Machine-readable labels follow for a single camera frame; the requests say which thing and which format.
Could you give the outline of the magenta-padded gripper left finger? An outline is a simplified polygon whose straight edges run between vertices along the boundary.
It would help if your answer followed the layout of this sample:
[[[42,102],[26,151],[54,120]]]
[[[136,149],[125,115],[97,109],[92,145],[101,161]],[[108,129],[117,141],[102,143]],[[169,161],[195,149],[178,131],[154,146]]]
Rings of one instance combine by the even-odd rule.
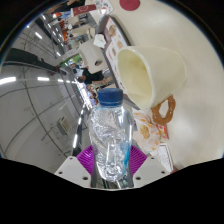
[[[55,172],[65,180],[84,188],[95,186],[95,162],[92,147],[89,146],[77,156],[69,156]]]

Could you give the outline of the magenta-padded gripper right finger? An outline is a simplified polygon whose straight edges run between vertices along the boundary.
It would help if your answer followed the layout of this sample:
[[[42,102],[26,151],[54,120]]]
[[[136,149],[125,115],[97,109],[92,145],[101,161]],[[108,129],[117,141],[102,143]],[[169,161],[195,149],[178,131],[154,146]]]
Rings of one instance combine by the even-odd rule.
[[[147,156],[135,146],[129,156],[129,173],[133,188],[140,188],[169,174],[157,158]]]

